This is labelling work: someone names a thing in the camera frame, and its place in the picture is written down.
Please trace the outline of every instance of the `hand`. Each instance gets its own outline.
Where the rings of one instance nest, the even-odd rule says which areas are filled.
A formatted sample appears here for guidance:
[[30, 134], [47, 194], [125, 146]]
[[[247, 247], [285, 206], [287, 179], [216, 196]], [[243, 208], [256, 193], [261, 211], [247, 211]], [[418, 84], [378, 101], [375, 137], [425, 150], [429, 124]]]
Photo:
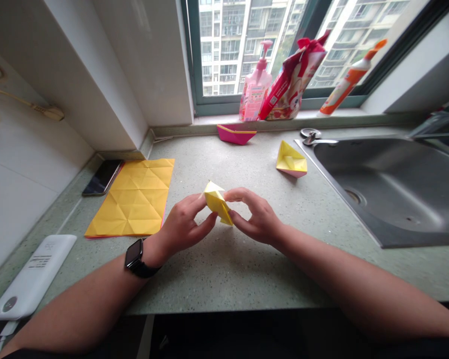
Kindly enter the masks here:
[[234, 188], [223, 195], [226, 202], [244, 202], [251, 212], [249, 221], [236, 211], [229, 215], [238, 229], [252, 239], [270, 245], [275, 245], [284, 224], [274, 213], [268, 201], [247, 188]]
[[197, 244], [211, 232], [217, 212], [197, 225], [195, 217], [206, 206], [205, 196], [192, 194], [171, 209], [160, 231], [143, 242], [142, 260], [148, 267], [159, 268], [171, 256]]

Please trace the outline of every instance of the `pink bottle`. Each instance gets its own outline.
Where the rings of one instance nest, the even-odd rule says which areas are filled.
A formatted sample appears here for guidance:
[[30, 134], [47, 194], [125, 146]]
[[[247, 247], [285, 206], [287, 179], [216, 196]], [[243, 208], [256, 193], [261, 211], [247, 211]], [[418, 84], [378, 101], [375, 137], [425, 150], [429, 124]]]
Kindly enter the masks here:
[[264, 48], [263, 57], [259, 59], [256, 70], [247, 75], [244, 80], [243, 95], [239, 105], [239, 119], [241, 121], [258, 120], [261, 103], [266, 98], [268, 90], [273, 82], [271, 74], [266, 72], [266, 52], [273, 45], [273, 41], [262, 41]]

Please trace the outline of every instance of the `yellow origami paper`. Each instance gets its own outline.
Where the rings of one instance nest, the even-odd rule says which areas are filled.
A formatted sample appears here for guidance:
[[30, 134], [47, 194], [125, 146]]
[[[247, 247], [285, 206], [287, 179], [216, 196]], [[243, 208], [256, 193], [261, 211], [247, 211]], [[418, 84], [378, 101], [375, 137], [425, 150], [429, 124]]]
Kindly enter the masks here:
[[276, 168], [296, 178], [303, 177], [308, 172], [306, 157], [285, 141], [281, 141]]
[[219, 191], [224, 190], [217, 186], [213, 182], [209, 181], [205, 188], [206, 204], [213, 212], [218, 212], [218, 216], [221, 218], [221, 223], [233, 225], [233, 221], [229, 216], [230, 208], [226, 204], [225, 199]]
[[85, 237], [151, 235], [165, 214], [174, 159], [127, 162], [111, 185]]

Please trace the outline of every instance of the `sink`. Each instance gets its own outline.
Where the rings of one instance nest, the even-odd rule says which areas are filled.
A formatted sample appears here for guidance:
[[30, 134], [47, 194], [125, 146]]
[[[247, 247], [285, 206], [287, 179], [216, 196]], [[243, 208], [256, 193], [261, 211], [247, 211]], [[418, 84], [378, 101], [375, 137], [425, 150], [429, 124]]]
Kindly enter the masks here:
[[303, 146], [383, 248], [449, 245], [449, 155], [405, 138]]

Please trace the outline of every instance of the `smartwatch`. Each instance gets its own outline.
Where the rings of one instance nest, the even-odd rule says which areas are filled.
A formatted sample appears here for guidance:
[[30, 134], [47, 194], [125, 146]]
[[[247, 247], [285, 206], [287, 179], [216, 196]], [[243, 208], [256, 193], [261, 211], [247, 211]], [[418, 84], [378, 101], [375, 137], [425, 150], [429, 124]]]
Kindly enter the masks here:
[[141, 260], [143, 255], [143, 238], [138, 239], [128, 247], [125, 256], [125, 267], [140, 278], [150, 278], [155, 275], [160, 268], [150, 268]]

